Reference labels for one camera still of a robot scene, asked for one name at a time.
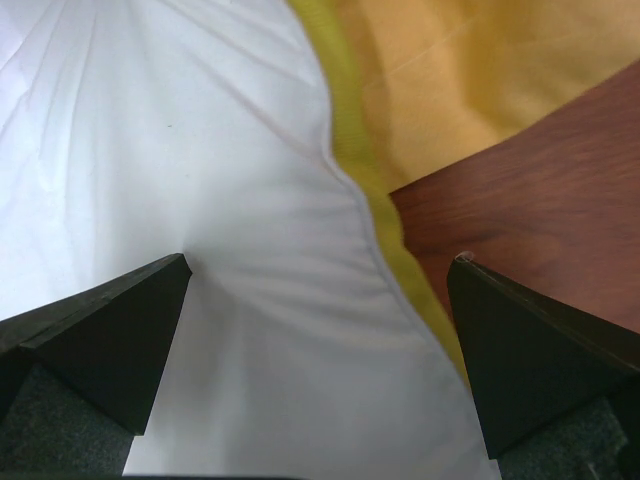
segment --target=orange fabric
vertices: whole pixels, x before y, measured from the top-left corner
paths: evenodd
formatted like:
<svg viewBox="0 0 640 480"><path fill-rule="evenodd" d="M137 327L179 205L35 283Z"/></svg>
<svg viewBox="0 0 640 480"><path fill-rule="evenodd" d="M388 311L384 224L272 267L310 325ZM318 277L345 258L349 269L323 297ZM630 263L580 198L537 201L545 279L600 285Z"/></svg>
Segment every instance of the orange fabric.
<svg viewBox="0 0 640 480"><path fill-rule="evenodd" d="M335 2L389 190L504 140L640 58L636 0Z"/></svg>

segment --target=white pillow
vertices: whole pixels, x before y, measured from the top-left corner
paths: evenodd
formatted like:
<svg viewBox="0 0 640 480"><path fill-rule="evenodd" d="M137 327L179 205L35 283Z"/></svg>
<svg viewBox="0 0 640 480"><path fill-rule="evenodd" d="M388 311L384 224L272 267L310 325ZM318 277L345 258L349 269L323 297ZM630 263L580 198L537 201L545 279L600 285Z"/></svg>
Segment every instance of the white pillow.
<svg viewBox="0 0 640 480"><path fill-rule="evenodd" d="M0 318L194 272L129 474L492 479L282 0L0 0Z"/></svg>

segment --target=black triangular piece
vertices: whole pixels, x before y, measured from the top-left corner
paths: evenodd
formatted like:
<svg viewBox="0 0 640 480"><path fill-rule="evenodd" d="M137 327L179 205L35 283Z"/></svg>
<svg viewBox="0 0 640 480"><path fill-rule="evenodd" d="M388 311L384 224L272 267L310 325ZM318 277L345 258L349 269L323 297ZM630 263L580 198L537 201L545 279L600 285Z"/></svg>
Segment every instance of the black triangular piece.
<svg viewBox="0 0 640 480"><path fill-rule="evenodd" d="M640 372L640 335L465 257L449 296L491 458Z"/></svg>
<svg viewBox="0 0 640 480"><path fill-rule="evenodd" d="M4 365L17 372L13 383L19 389L17 377L30 370L23 360L41 362L115 422L142 434L190 275L184 256L170 255L5 320L0 323L0 370ZM7 400L16 388L0 390L0 400Z"/></svg>

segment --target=wooden table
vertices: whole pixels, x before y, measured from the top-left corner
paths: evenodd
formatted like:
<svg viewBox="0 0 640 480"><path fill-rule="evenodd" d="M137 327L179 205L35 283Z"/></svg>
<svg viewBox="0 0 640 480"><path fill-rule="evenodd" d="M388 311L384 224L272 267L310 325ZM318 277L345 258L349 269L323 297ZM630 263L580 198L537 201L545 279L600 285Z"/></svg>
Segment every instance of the wooden table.
<svg viewBox="0 0 640 480"><path fill-rule="evenodd" d="M640 63L521 134L392 194L449 309L453 257L640 332Z"/></svg>

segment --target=wood grain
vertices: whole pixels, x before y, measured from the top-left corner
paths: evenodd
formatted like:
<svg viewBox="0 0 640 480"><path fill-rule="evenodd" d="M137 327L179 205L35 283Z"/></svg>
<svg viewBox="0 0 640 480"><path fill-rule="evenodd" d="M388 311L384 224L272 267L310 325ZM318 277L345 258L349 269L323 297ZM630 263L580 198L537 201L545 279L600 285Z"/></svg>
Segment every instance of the wood grain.
<svg viewBox="0 0 640 480"><path fill-rule="evenodd" d="M449 309L453 257L640 332L640 63L521 134L392 194Z"/></svg>

